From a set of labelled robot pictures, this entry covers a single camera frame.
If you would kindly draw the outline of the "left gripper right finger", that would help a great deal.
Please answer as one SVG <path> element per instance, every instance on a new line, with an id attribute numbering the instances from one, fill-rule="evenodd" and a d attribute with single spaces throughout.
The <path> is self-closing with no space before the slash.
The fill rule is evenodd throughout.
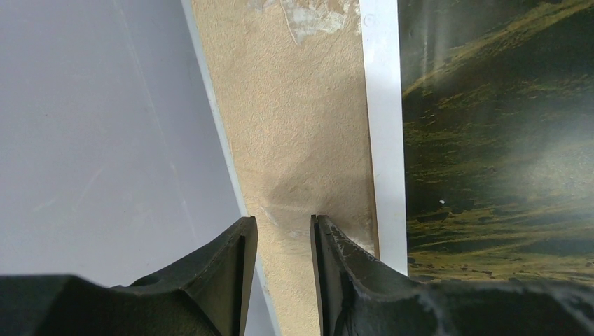
<path id="1" fill-rule="evenodd" d="M 420 283 L 310 219 L 322 335 L 592 335 L 593 289 L 564 281 Z"/>

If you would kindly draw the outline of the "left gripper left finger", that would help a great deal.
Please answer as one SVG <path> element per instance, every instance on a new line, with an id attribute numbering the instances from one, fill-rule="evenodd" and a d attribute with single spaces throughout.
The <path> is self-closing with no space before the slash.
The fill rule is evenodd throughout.
<path id="1" fill-rule="evenodd" d="M 258 233 L 242 217 L 129 286 L 69 274 L 3 276 L 2 335 L 243 335 Z"/>

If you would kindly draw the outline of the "glossy photo print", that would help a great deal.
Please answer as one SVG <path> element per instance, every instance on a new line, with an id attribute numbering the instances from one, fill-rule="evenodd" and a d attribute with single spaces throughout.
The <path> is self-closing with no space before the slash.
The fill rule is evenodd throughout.
<path id="1" fill-rule="evenodd" d="M 593 284 L 593 2 L 399 1 L 408 276 Z"/>

